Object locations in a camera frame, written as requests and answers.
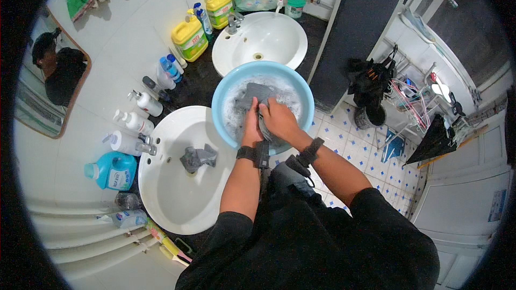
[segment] hand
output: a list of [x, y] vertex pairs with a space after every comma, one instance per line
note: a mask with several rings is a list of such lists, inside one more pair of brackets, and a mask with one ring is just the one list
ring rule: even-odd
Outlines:
[[255, 147], [255, 143], [262, 141], [263, 135], [258, 127], [258, 99], [253, 97], [251, 108], [246, 114], [243, 127], [242, 146]]
[[302, 130], [297, 124], [296, 117], [290, 109], [280, 104], [274, 98], [269, 98], [269, 107], [260, 104], [260, 112], [263, 115], [265, 126], [276, 137], [285, 140], [291, 144], [292, 139]]

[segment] yellow detergent bottle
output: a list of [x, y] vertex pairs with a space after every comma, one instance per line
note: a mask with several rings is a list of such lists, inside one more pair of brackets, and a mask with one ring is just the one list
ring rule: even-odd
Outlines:
[[228, 25], [228, 15], [233, 12], [232, 0], [204, 0], [212, 26], [222, 29]]
[[202, 24], [194, 16], [193, 11], [193, 9], [187, 10], [185, 21], [172, 30], [172, 40], [187, 61], [195, 61], [208, 47]]

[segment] green towel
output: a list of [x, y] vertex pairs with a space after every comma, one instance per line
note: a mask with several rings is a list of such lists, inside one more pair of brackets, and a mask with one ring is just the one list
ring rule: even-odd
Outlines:
[[94, 4], [95, 0], [67, 0], [70, 19], [73, 22], [79, 20]]

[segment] trash can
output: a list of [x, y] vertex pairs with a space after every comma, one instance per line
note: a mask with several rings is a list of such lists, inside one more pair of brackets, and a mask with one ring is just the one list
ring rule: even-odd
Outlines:
[[385, 123], [385, 118], [386, 114], [383, 106], [378, 108], [365, 106], [357, 109], [354, 114], [355, 125], [360, 130], [365, 130], [373, 126], [382, 126]]

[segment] tap handle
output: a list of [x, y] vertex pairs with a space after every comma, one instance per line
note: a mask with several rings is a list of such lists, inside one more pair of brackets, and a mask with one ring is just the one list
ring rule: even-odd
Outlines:
[[241, 13], [238, 12], [232, 12], [232, 14], [237, 20], [243, 20], [245, 18]]

